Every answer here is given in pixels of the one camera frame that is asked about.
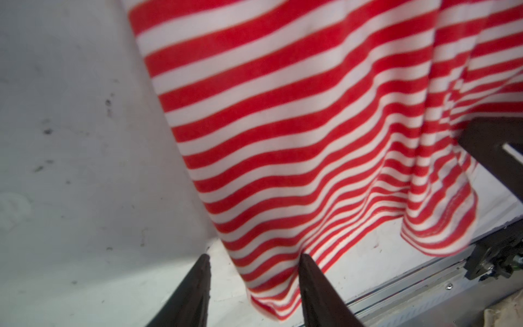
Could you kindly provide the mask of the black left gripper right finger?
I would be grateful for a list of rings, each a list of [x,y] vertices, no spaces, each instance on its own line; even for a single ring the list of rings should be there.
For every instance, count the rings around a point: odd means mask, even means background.
[[[300,256],[298,276],[305,326],[364,326],[306,253]]]

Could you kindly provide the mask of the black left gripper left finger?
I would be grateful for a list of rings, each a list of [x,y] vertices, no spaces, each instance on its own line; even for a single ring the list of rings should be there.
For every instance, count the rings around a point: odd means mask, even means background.
[[[202,254],[147,327],[206,327],[211,263]]]

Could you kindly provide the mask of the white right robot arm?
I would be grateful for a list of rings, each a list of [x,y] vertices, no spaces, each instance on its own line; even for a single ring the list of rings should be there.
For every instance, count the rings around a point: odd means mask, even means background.
[[[459,144],[501,184],[522,200],[522,119],[477,118],[470,122]],[[510,278],[522,269],[522,220],[476,242],[467,259],[465,277],[472,281]]]

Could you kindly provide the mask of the red white striped tank top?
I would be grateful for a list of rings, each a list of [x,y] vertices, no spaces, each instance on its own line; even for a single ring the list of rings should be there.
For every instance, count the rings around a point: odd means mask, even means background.
[[[522,115],[521,1],[124,1],[189,176],[252,305],[286,321],[399,220],[433,257],[477,225],[476,117]]]

